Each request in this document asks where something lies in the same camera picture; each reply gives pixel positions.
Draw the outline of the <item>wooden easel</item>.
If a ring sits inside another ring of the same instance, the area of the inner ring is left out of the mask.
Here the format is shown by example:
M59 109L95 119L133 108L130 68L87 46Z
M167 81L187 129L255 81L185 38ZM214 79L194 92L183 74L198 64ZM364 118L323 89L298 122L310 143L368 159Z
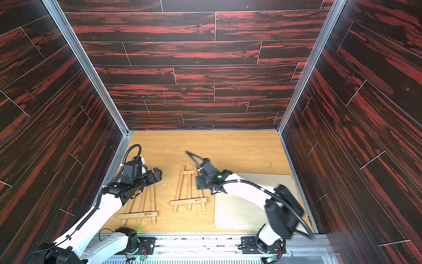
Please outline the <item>wooden easel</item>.
M127 202L124 213L118 214L122 226L135 224L140 226L143 222L157 223L155 186L151 185L139 193L139 196Z
M192 211L197 207L200 210L207 208L207 198L204 196L203 191L196 190L195 176L197 176L195 169L186 165L181 166L175 198L170 201L173 212L178 212L182 209Z

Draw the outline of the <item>pale plywood board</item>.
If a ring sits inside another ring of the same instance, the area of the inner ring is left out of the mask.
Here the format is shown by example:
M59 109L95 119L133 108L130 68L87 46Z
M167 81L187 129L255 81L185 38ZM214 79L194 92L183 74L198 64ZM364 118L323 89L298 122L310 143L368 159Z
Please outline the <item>pale plywood board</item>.
M291 175L291 179L293 180L294 185L295 185L296 194L297 194L296 195L297 196L297 201L301 205L301 207L303 208L303 211L304 211L303 216L302 216L302 219L309 226L309 228L311 229L311 231L313 231L312 224L311 224L311 222L310 222L310 220L308 218L308 215L307 215L305 204L303 203L303 200L302 200L300 189L298 188L299 187L298 186L298 183L297 183L296 179L294 178L294 175L293 174Z
M269 187L284 185L293 197L298 199L296 185L291 176L247 173L240 173L239 176L259 185ZM257 205L235 195L216 194L214 224L217 228L256 232L267 222L265 211Z

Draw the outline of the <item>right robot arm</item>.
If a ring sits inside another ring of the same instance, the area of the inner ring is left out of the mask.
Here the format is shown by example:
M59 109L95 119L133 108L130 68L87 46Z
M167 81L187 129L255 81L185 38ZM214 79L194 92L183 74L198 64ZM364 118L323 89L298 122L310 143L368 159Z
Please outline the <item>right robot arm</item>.
M258 185L229 171L217 170L209 158L185 153L197 166L197 190L210 190L212 195L224 193L240 197L262 209L268 222L255 236L255 245L260 253L268 254L278 240L286 242L293 233L313 240L315 235L302 218L304 209L284 185L276 188Z

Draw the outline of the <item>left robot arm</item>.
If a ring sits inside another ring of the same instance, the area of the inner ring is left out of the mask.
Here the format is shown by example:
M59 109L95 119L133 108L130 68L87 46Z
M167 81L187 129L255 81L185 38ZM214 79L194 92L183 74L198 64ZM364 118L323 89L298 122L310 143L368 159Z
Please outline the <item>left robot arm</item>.
M137 155L131 161L127 160L128 153L124 155L120 171L102 187L93 207L54 242L43 243L39 249L28 253L23 263L101 264L117 253L136 259L140 242L137 232L128 227L120 227L94 247L87 247L117 211L128 202L134 201L146 187L162 179L160 169L149 170L145 165L145 160L141 157L141 145L135 144L128 150L135 148L138 149Z

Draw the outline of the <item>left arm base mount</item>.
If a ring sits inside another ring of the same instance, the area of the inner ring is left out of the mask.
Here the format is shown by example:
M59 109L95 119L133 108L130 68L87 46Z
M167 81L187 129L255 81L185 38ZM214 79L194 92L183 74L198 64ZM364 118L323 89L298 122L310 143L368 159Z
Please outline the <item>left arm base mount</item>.
M124 250L126 255L152 255L155 250L155 237L137 237L137 241L134 238L129 239L127 248Z

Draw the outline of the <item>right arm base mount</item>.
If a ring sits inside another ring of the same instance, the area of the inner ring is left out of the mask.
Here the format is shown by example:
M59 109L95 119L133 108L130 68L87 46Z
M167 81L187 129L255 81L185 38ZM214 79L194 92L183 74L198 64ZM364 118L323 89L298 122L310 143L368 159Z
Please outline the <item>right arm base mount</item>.
M285 242L281 239L276 240L272 245L267 245L259 240L257 236L241 237L241 244L238 249L243 254L281 254L286 253Z

